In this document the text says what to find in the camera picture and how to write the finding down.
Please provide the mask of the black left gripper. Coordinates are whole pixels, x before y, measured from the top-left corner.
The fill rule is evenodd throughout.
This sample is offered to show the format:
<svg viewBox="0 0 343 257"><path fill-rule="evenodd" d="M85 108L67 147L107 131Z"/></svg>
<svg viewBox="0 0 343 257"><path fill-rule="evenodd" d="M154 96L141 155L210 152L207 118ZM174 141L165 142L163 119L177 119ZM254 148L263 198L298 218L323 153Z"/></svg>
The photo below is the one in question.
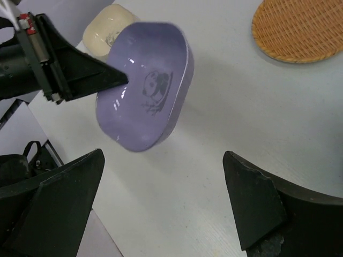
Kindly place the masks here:
<svg viewBox="0 0 343 257"><path fill-rule="evenodd" d="M16 22L16 37L47 100L59 104L129 82L124 72L71 45L46 14L20 13Z"/></svg>

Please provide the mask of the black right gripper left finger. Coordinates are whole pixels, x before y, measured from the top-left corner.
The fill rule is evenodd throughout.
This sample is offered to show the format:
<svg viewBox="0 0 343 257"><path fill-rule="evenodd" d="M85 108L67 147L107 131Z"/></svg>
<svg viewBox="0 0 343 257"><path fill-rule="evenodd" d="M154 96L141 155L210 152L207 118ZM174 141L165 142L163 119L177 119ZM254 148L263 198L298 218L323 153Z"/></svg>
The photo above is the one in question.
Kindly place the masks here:
<svg viewBox="0 0 343 257"><path fill-rule="evenodd" d="M76 256L105 165L96 149L31 178L1 180L1 256Z"/></svg>

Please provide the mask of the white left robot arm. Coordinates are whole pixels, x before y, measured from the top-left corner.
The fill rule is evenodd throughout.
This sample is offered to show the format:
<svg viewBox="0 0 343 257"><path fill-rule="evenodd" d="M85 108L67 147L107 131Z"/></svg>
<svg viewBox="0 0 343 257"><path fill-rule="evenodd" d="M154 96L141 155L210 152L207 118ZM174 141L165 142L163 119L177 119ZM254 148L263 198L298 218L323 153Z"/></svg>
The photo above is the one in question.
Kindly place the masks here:
<svg viewBox="0 0 343 257"><path fill-rule="evenodd" d="M1 100L41 90L60 104L129 82L71 45L46 14L22 13L17 22L20 29L1 44Z"/></svg>

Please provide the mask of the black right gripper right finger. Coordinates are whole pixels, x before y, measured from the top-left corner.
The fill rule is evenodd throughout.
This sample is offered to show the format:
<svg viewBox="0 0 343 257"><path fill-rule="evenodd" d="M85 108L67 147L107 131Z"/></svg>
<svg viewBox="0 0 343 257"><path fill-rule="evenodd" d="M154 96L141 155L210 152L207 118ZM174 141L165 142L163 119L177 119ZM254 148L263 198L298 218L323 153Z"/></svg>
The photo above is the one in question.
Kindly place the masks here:
<svg viewBox="0 0 343 257"><path fill-rule="evenodd" d="M247 256L342 256L342 198L223 156L241 249Z"/></svg>

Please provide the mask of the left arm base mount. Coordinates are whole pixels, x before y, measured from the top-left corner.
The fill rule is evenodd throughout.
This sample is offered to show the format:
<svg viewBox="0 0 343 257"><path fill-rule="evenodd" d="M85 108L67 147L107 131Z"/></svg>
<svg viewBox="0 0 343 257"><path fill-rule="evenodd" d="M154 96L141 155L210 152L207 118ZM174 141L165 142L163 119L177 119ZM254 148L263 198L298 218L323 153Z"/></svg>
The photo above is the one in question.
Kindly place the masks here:
<svg viewBox="0 0 343 257"><path fill-rule="evenodd" d="M1 187L18 183L63 166L52 144L30 141L23 153L1 156Z"/></svg>

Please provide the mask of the purple square dish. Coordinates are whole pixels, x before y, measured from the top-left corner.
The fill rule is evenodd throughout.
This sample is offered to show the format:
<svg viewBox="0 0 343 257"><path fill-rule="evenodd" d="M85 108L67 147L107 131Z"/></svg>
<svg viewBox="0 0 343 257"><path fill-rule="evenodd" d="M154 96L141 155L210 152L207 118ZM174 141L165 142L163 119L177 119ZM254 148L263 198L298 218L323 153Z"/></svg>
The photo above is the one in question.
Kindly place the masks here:
<svg viewBox="0 0 343 257"><path fill-rule="evenodd" d="M103 132L131 152L143 152L173 131L195 64L184 33L166 22L135 22L118 35L107 64L126 85L99 92L96 118Z"/></svg>

